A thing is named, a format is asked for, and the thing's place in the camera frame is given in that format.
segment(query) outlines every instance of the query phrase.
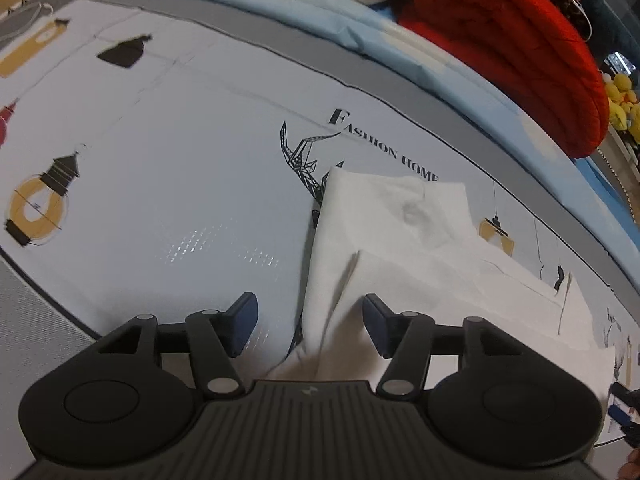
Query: black lampshade print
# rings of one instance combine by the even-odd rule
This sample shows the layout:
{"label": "black lampshade print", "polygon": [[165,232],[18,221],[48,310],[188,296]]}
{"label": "black lampshade print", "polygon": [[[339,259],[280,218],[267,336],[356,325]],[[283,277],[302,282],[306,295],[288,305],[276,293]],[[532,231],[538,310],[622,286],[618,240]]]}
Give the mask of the black lampshade print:
{"label": "black lampshade print", "polygon": [[121,41],[116,46],[103,50],[97,58],[123,68],[131,68],[145,51],[145,41],[151,40],[150,34]]}

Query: red quilt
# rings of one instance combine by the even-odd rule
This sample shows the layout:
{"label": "red quilt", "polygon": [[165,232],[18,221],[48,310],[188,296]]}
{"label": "red quilt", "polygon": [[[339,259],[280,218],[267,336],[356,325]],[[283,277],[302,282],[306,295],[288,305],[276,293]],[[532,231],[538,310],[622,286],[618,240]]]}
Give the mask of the red quilt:
{"label": "red quilt", "polygon": [[586,44],[548,0],[412,0],[399,23],[469,65],[569,156],[593,153],[609,121]]}

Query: red lamp print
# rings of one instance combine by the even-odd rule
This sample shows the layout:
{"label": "red lamp print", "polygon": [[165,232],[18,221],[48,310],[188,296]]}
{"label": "red lamp print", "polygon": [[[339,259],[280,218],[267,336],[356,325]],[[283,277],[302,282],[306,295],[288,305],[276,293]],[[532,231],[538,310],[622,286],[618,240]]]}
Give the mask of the red lamp print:
{"label": "red lamp print", "polygon": [[4,140],[6,139],[7,123],[9,122],[11,116],[14,114],[15,104],[17,102],[18,99],[0,110],[0,146],[4,144]]}

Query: white string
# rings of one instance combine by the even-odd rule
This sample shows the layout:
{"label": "white string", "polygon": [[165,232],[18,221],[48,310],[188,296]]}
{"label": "white string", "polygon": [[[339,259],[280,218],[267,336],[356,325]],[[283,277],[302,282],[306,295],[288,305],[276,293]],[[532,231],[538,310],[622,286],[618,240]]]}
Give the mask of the white string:
{"label": "white string", "polygon": [[22,33],[24,33],[25,31],[29,30],[31,25],[33,25],[33,23],[40,17],[40,11],[42,9],[47,9],[49,11],[47,16],[50,16],[50,15],[53,14],[53,7],[51,7],[49,4],[42,4],[40,2],[33,2],[31,4],[28,4],[28,5],[25,5],[25,6],[21,7],[20,9],[16,10],[15,12],[12,12],[11,14],[6,15],[2,20],[0,20],[0,23],[4,22],[8,18],[12,18],[16,14],[20,14],[21,12],[24,12],[25,10],[31,9],[33,7],[36,7],[36,11],[33,13],[33,16],[30,17],[29,21],[25,25],[23,25],[21,28],[19,28],[18,30],[14,30],[13,32],[9,32],[9,33],[5,34],[4,36],[0,36],[0,41],[10,40],[11,38],[15,38],[16,36],[20,36]]}

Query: red rolled blanket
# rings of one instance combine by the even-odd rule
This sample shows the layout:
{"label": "red rolled blanket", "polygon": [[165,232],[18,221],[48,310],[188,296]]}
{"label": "red rolled blanket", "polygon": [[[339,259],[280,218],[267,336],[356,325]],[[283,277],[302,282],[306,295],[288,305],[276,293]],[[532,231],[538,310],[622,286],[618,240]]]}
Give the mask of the red rolled blanket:
{"label": "red rolled blanket", "polygon": [[569,156],[593,153],[609,101],[586,44],[548,0],[412,0],[399,23],[469,65]]}

